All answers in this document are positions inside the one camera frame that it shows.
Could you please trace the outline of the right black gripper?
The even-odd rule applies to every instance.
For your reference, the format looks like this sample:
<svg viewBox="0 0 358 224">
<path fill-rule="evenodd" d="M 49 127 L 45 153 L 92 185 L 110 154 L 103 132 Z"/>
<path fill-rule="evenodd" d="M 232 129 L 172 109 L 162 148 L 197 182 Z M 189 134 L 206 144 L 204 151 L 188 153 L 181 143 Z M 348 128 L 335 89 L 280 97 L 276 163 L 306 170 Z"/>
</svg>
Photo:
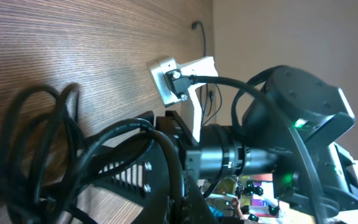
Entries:
<svg viewBox="0 0 358 224">
<path fill-rule="evenodd" d="M 175 146 L 183 170 L 185 196 L 202 199 L 197 185 L 200 146 L 177 112 L 154 117 L 152 111 L 138 116 L 155 125 Z M 112 191 L 144 209 L 134 223 L 168 223 L 170 181 L 167 162 L 156 140 L 147 137 L 124 141 L 111 152 L 95 156 L 85 175 L 85 181 Z"/>
</svg>

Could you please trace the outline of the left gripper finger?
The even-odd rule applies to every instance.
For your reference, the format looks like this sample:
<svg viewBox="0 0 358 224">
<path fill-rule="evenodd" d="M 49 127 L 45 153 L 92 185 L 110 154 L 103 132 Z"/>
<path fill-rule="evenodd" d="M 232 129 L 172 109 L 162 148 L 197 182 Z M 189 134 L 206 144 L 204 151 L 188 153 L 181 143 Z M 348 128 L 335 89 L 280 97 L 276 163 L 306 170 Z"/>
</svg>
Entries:
<svg viewBox="0 0 358 224">
<path fill-rule="evenodd" d="M 189 175 L 184 176 L 185 196 L 183 198 L 183 222 L 186 224 L 218 223 L 204 201 L 196 182 Z"/>
</svg>

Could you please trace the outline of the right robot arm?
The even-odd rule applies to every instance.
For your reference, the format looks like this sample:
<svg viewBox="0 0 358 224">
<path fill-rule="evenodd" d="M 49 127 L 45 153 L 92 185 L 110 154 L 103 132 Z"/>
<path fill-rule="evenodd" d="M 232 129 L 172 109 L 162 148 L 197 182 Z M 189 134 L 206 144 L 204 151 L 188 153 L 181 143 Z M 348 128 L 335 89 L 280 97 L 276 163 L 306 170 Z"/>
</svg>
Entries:
<svg viewBox="0 0 358 224">
<path fill-rule="evenodd" d="M 231 175 L 271 173 L 275 197 L 299 212 L 329 218 L 358 210 L 354 161 L 336 143 L 355 123 L 340 88 L 286 65 L 268 68 L 248 82 L 184 76 L 176 70 L 167 78 L 174 93 L 212 83 L 237 88 L 236 99 L 253 97 L 242 118 L 231 111 L 231 125 L 203 126 L 199 139 L 173 113 L 158 119 L 160 131 L 180 129 L 181 164 L 195 180 L 217 185 Z"/>
</svg>

